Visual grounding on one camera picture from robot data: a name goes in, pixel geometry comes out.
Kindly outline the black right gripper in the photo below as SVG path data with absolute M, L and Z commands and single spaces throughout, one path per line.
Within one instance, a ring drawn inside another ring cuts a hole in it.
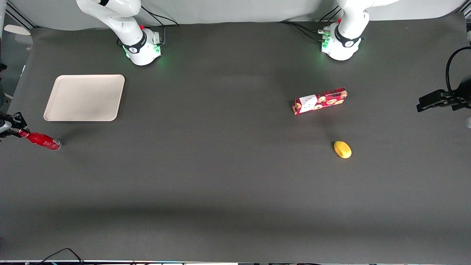
M 12 116 L 4 112 L 0 112 L 0 138 L 6 138 L 11 135 L 22 138 L 22 135 L 18 131 L 13 130 L 13 124 L 15 124 L 15 128 L 27 127 L 27 123 L 21 112 L 16 112 L 14 114 L 14 121 Z

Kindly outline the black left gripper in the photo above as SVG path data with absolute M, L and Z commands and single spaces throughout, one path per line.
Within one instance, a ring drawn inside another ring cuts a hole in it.
M 471 107 L 471 76 L 468 75 L 461 80 L 458 88 L 456 89 L 456 96 L 461 99 L 461 102 L 466 106 L 458 105 L 452 98 L 451 94 L 444 89 L 438 89 L 425 96 L 419 98 L 417 104 L 417 112 L 437 108 L 437 107 L 454 107 L 456 110 Z

